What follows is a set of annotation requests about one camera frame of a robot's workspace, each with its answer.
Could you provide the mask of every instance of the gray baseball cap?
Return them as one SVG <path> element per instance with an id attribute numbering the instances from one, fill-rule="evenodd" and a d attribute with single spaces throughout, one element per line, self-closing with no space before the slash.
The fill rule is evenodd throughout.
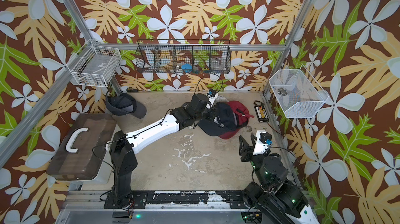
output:
<path id="1" fill-rule="evenodd" d="M 146 107 L 135 100 L 131 95 L 122 93 L 119 96 L 109 97 L 106 100 L 107 109 L 116 116 L 131 114 L 139 119 L 146 115 Z"/>

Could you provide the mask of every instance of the blue object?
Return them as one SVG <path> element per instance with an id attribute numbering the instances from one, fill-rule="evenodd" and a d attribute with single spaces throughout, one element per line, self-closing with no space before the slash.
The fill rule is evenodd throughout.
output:
<path id="1" fill-rule="evenodd" d="M 192 65 L 190 64 L 184 64 L 181 66 L 182 69 L 192 69 Z"/>

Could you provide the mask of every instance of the wire mesh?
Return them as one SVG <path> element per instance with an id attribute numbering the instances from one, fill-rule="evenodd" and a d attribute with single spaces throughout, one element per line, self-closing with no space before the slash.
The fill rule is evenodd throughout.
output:
<path id="1" fill-rule="evenodd" d="M 154 44 L 139 40 L 136 65 L 141 73 L 228 73 L 229 41 L 227 44 Z"/>
<path id="2" fill-rule="evenodd" d="M 318 92 L 309 77 L 300 69 L 281 69 L 269 79 L 286 118 L 311 118 L 325 103 L 327 95 Z"/>
<path id="3" fill-rule="evenodd" d="M 117 48 L 92 45 L 78 58 L 78 63 L 70 69 L 77 83 L 107 87 L 115 70 L 120 66 L 121 54 Z"/>

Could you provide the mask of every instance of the brown plastic lid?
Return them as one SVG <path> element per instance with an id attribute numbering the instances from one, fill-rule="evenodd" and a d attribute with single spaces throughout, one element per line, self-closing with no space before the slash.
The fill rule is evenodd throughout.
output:
<path id="1" fill-rule="evenodd" d="M 62 181 L 94 179 L 102 161 L 93 155 L 92 148 L 111 141 L 116 124 L 117 122 L 106 113 L 79 115 L 50 162 L 46 173 Z M 72 145 L 72 148 L 77 148 L 78 151 L 68 152 L 66 150 L 68 140 L 82 127 L 88 130 L 81 132 Z M 106 154 L 104 146 L 96 147 L 94 152 L 100 159 L 104 159 Z"/>

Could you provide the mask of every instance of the white handle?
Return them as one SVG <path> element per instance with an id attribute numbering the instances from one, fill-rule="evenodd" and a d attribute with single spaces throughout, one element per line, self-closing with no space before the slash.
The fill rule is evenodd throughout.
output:
<path id="1" fill-rule="evenodd" d="M 76 137 L 78 136 L 78 134 L 88 131 L 88 130 L 89 129 L 87 127 L 82 127 L 80 129 L 75 130 L 75 132 L 72 134 L 72 136 L 68 140 L 68 143 L 67 143 L 67 146 L 65 147 L 65 149 L 67 149 L 67 151 L 70 153 L 76 153 L 78 151 L 78 149 L 72 148 Z"/>

